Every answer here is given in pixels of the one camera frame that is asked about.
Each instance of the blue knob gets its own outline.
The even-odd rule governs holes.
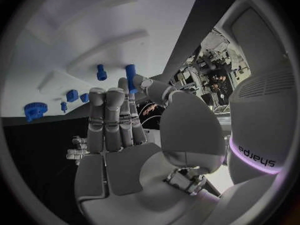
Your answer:
[[[105,79],[108,78],[108,75],[107,75],[106,71],[104,71],[104,66],[102,64],[97,65],[97,69],[98,69],[97,79],[99,81],[104,81]]]
[[[78,99],[78,91],[77,90],[70,90],[66,94],[66,101],[72,103]]]
[[[136,67],[134,64],[130,64],[126,66],[126,77],[128,80],[128,89],[131,94],[135,94],[138,92],[134,85],[134,76],[136,75]]]
[[[48,106],[42,102],[32,102],[24,107],[25,116],[27,122],[31,122],[34,119],[43,117],[44,113],[48,111]]]
[[[83,103],[87,103],[89,101],[89,94],[88,93],[84,93],[80,96],[80,99]]]
[[[65,101],[62,101],[62,102],[60,103],[60,106],[61,106],[61,110],[62,110],[63,113],[65,114],[66,111],[68,110],[68,108],[67,108],[67,103],[66,103]]]

